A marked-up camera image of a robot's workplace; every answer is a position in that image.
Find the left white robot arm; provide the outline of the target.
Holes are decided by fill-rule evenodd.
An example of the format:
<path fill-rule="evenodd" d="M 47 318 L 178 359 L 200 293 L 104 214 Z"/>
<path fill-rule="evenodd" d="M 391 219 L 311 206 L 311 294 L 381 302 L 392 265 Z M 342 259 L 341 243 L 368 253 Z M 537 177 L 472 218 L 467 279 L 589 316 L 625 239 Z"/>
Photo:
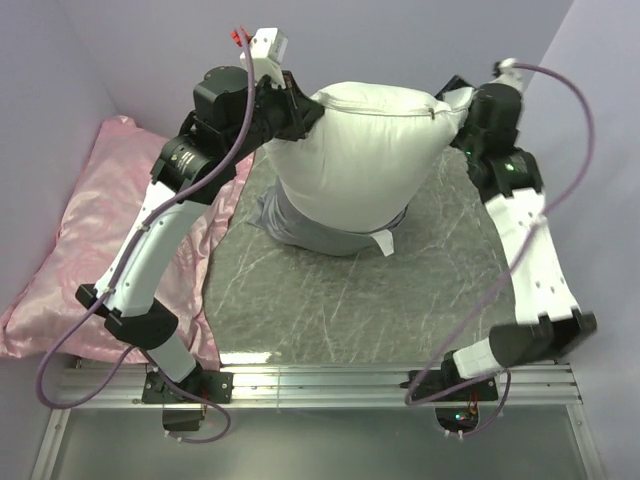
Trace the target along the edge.
<path fill-rule="evenodd" d="M 109 270 L 77 300 L 116 339 L 145 354 L 179 402 L 204 392 L 203 368 L 178 334 L 178 318 L 156 299 L 161 277 L 193 224 L 236 175 L 236 165 L 273 139 L 307 137 L 324 108 L 291 72 L 277 84 L 240 67 L 217 67 L 193 91 L 194 108 L 151 169 L 138 217 Z"/>

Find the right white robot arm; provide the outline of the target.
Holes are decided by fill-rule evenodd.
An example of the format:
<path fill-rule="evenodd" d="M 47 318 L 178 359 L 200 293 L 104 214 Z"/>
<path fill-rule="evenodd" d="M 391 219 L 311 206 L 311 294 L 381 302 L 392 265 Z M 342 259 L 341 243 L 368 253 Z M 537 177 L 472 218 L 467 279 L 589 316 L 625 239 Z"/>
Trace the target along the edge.
<path fill-rule="evenodd" d="M 523 100 L 518 87 L 498 81 L 474 88 L 455 76 L 437 94 L 468 116 L 452 141 L 499 235 L 515 299 L 515 320 L 446 355 L 440 385 L 460 400 L 476 377 L 505 368 L 558 360 L 597 330 L 562 271 L 547 222 L 542 175 L 534 155 L 517 146 Z"/>

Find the white pillow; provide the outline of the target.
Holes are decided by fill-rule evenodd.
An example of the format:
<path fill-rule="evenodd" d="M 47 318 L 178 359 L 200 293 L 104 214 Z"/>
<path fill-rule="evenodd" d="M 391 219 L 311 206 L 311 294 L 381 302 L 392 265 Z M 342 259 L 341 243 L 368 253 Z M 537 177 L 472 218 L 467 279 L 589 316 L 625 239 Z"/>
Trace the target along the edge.
<path fill-rule="evenodd" d="M 408 207 L 449 145 L 445 109 L 429 93 L 342 82 L 313 95 L 323 116 L 306 139 L 264 152 L 291 204 L 309 219 L 355 233 L 384 227 Z"/>

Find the grey pillowcase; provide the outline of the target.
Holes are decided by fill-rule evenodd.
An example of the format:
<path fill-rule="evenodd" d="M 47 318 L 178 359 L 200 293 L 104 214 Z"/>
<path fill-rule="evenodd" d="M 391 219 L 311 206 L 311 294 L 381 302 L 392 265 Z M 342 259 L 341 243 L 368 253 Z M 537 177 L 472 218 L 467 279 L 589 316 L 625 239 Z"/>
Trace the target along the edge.
<path fill-rule="evenodd" d="M 347 232 L 317 223 L 299 212 L 287 198 L 279 181 L 257 199 L 248 223 L 264 230 L 275 241 L 332 257 L 346 257 L 377 247 L 384 257 L 392 255 L 394 230 L 404 220 L 405 208 L 391 222 L 365 233 Z"/>

